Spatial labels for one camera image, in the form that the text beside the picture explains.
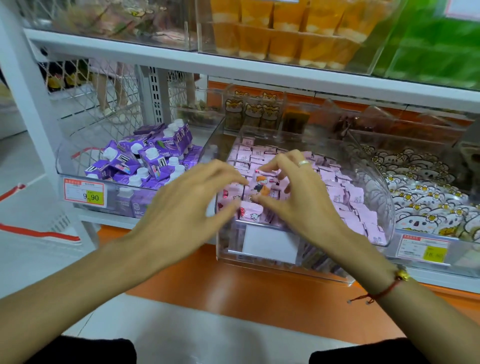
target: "white label card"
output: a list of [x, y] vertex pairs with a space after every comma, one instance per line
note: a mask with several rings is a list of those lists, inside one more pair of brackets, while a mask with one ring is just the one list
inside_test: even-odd
[[247, 225], [243, 252], [261, 258], [295, 264], [300, 237], [290, 232]]
[[107, 189], [101, 182], [64, 178], [63, 199], [79, 204], [107, 207]]
[[447, 18], [480, 21], [479, 0], [448, 0], [445, 8]]
[[449, 242], [446, 240], [404, 234], [400, 240], [396, 255], [399, 258], [445, 264], [448, 246]]

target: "yellow price label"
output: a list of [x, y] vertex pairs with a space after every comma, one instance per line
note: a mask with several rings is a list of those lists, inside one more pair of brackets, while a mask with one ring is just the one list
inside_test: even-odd
[[103, 192], [87, 191], [86, 195], [86, 199], [89, 204], [103, 206]]
[[438, 246], [427, 246], [425, 254], [423, 255], [423, 260], [434, 263], [443, 263], [447, 253], [447, 248], [441, 248]]

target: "forearm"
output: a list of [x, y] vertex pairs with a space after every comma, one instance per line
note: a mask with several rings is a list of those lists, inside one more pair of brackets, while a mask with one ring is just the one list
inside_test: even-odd
[[[366, 291], [378, 294], [393, 282], [397, 267], [374, 248], [363, 253], [346, 266]], [[431, 363], [478, 362], [480, 327], [415, 280], [400, 282], [378, 304]]]
[[0, 300], [2, 363], [22, 363], [142, 277], [115, 242]]

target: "orange display base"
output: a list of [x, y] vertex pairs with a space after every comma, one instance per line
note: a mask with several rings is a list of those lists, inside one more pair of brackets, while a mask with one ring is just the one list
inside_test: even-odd
[[[104, 226], [98, 233], [100, 244], [127, 232]], [[480, 323], [480, 295], [428, 287]], [[216, 260], [215, 246], [207, 244], [127, 293], [355, 344], [404, 336], [376, 303], [347, 303], [365, 294], [358, 284], [345, 287], [295, 273], [225, 264]]]

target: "hand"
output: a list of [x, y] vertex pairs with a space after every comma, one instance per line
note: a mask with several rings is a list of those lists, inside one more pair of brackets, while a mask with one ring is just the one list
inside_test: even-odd
[[358, 245], [358, 240], [363, 240], [368, 247], [370, 243], [350, 230], [337, 214], [325, 183], [311, 165], [298, 166], [303, 160], [305, 157], [300, 151], [292, 150], [278, 154], [260, 167], [262, 171], [280, 169], [280, 180], [288, 177], [290, 184], [285, 191], [290, 192], [289, 199], [254, 195], [252, 200], [274, 211], [292, 230], [332, 258], [351, 252], [351, 246]]
[[213, 160], [196, 165], [158, 191], [145, 216], [126, 235], [135, 251], [141, 251], [147, 277], [189, 256], [235, 215], [239, 201], [213, 217], [205, 215], [215, 194], [234, 182], [248, 185], [231, 165]]

